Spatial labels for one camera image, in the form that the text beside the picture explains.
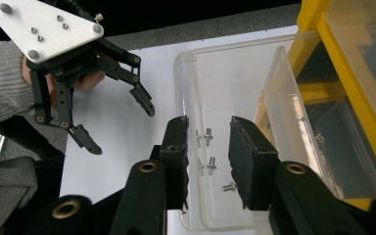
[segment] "bolt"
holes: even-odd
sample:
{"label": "bolt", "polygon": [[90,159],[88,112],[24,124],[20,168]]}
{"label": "bolt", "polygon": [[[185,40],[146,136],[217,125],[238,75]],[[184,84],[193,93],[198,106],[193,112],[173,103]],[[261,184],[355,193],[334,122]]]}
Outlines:
{"label": "bolt", "polygon": [[5,14],[12,14],[12,8],[11,8],[11,6],[8,5],[8,4],[6,4],[6,3],[1,3],[0,4],[0,9]]}
{"label": "bolt", "polygon": [[203,166],[203,164],[201,164],[201,160],[200,160],[200,159],[198,159],[198,164],[200,165],[200,166],[198,167],[198,169],[200,170],[200,175],[203,176],[203,175],[204,175],[203,169],[204,169],[205,167]]}
{"label": "bolt", "polygon": [[104,19],[103,15],[99,13],[96,15],[96,18],[94,20],[96,20],[96,22],[98,23],[102,21],[103,19]]}
{"label": "bolt", "polygon": [[215,157],[210,158],[210,163],[207,164],[207,168],[209,169],[209,175],[212,175],[212,171],[216,169]]}
{"label": "bolt", "polygon": [[233,181],[230,181],[229,185],[222,186],[222,192],[236,192],[237,190],[237,184],[235,184]]}
{"label": "bolt", "polygon": [[31,58],[31,59],[38,59],[39,58],[39,54],[37,51],[35,50],[29,50],[28,51],[28,56]]}
{"label": "bolt", "polygon": [[102,27],[99,24],[94,24],[93,25],[93,31],[100,33],[100,32],[102,32]]}
{"label": "bolt", "polygon": [[212,130],[210,128],[207,128],[206,135],[204,135],[204,138],[206,139],[206,146],[208,147],[210,145],[210,140],[213,140]]}
{"label": "bolt", "polygon": [[198,133],[198,130],[195,130],[195,131],[197,132],[197,137],[196,137],[196,139],[197,139],[197,146],[198,146],[198,148],[200,148],[201,147],[200,141],[201,141],[201,139],[203,137]]}

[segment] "robotic hand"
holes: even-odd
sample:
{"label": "robotic hand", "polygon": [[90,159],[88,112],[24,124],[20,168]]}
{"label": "robotic hand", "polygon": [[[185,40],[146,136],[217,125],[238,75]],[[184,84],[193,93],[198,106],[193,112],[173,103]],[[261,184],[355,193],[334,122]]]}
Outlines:
{"label": "robotic hand", "polygon": [[[85,128],[72,121],[73,85],[86,73],[103,71],[133,86],[130,93],[149,117],[155,114],[152,97],[140,82],[140,57],[103,38],[101,15],[91,18],[75,0],[65,0],[76,15],[36,0],[0,2],[0,26],[27,57],[31,69],[35,121],[68,132],[79,147],[102,154]],[[96,51],[130,66],[125,70],[97,56]],[[51,102],[44,75],[56,79],[58,118],[51,116]]]}

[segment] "gray sleeve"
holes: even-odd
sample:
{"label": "gray sleeve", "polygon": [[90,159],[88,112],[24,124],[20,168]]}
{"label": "gray sleeve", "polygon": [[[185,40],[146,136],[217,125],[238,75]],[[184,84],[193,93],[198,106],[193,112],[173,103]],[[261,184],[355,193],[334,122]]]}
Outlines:
{"label": "gray sleeve", "polygon": [[0,41],[0,121],[33,107],[32,89],[22,76],[23,53],[12,41]]}

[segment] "transparent plastic bin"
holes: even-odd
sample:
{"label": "transparent plastic bin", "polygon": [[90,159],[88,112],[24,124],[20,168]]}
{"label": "transparent plastic bin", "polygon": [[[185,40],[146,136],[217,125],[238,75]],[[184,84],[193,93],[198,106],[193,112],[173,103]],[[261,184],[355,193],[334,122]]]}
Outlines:
{"label": "transparent plastic bin", "polygon": [[[268,211],[243,210],[228,160],[232,116],[254,120],[276,48],[289,48],[295,35],[182,52],[174,61],[177,114],[189,118],[188,210],[182,224],[192,231],[258,228],[271,233]],[[206,146],[204,135],[213,139]],[[207,165],[215,157],[216,169]],[[200,162],[204,167],[200,173]]]}
{"label": "transparent plastic bin", "polygon": [[350,89],[362,91],[352,102],[368,103],[372,109],[358,113],[359,118],[368,119],[370,114],[376,118],[376,0],[332,0],[325,19],[356,77],[355,83],[359,84],[359,87],[348,85],[348,92]]}

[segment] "white table surface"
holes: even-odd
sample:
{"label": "white table surface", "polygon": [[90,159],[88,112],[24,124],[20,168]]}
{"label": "white table surface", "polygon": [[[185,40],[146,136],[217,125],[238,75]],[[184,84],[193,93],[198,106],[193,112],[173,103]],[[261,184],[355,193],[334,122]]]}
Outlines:
{"label": "white table surface", "polygon": [[[296,26],[236,34],[130,51],[142,58],[141,82],[152,96],[155,116],[145,111],[128,92],[131,86],[106,77],[91,91],[76,90],[74,124],[83,124],[103,149],[92,155],[69,137],[60,196],[82,195],[92,203],[124,187],[131,167],[149,159],[154,145],[161,145],[167,122],[176,117],[173,63],[180,52],[296,33]],[[212,234],[185,229],[180,211],[168,212],[167,234]],[[218,232],[218,234],[271,234],[267,229]]]}

